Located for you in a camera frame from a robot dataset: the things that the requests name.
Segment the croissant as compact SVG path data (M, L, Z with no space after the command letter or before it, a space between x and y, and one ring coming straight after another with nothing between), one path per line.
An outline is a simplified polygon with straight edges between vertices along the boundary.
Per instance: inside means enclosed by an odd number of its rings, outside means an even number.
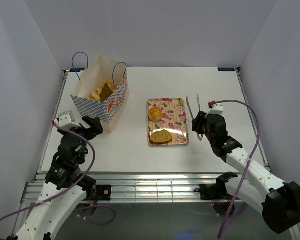
M99 101L101 102L101 94L102 90L100 88L98 88L96 91L93 91L92 94L91 94L91 98L95 101Z

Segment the blue checkered paper bag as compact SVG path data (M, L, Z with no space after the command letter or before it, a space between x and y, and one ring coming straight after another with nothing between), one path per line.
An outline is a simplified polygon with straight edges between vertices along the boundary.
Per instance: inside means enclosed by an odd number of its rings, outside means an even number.
M71 98L78 112L98 117L103 130L112 133L130 94L126 63L98 54L77 77Z

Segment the brown chocolate bread piece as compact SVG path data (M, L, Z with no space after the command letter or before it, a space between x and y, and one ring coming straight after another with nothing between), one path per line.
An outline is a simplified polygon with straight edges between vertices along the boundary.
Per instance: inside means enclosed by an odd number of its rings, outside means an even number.
M102 88L100 92L100 101L104 102L107 100L111 95L113 94L113 90L111 89L111 85L108 85L107 83L104 84L104 87Z

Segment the long twisted bread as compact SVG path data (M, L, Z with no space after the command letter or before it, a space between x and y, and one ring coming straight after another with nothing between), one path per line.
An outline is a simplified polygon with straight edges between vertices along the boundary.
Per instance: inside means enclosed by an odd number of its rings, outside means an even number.
M108 85L108 87L111 89L112 92L114 92L116 90L115 86L111 83L111 82L105 82L106 85Z

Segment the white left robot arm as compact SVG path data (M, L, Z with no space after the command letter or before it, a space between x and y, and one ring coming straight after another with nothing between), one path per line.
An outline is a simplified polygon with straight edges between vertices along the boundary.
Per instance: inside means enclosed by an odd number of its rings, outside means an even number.
M93 149L90 141L103 133L99 117L82 117L77 123L71 111L61 113L52 124L62 135L40 196L23 226L9 240L53 240L81 201L96 195L96 181L82 173L80 165Z

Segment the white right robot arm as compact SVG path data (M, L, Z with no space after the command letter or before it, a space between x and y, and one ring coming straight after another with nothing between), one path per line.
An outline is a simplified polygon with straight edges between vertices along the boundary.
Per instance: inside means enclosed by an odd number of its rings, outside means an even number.
M205 135L213 153L242 174L243 180L232 172L217 178L215 191L220 198L240 199L277 234L300 223L300 186L276 177L250 159L242 144L228 134L222 115L199 111L192 121L192 131Z

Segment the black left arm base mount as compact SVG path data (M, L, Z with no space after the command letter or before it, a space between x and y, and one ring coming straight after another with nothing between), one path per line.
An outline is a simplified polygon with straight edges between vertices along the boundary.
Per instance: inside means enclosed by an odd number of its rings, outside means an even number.
M93 201L110 201L112 194L111 185L95 185L92 187L90 200Z

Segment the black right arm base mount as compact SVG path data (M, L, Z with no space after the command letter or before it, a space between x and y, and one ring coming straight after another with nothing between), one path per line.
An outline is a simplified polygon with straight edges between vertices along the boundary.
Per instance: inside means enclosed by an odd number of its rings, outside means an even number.
M228 200L230 195L215 184L200 184L194 189L195 193L199 193L201 200Z

